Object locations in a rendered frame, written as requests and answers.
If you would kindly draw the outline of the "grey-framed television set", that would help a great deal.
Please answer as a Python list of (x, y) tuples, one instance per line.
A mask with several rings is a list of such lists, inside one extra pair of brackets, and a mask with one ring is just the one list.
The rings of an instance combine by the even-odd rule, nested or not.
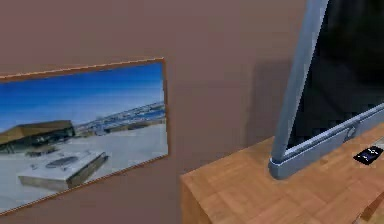
[(384, 0), (307, 0), (269, 159), (285, 179), (384, 122)]

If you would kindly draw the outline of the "wood-framed landscape picture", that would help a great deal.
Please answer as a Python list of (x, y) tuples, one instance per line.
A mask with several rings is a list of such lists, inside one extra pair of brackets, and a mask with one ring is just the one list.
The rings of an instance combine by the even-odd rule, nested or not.
[(162, 58), (0, 75), (0, 217), (170, 155)]

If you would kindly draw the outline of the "light wooden cabinet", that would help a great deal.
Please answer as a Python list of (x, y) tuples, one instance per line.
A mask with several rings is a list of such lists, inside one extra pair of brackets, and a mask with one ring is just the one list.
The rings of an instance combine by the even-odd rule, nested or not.
[(384, 154), (365, 166), (353, 156), (384, 123), (285, 180), (268, 171), (264, 140), (180, 177), (182, 224), (384, 224)]

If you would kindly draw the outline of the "black mobile phone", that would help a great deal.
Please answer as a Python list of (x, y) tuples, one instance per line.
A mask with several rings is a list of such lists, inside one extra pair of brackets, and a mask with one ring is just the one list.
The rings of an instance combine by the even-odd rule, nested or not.
[(384, 149), (377, 146), (371, 146), (356, 154), (354, 159), (364, 165), (370, 165), (377, 160), (383, 152)]

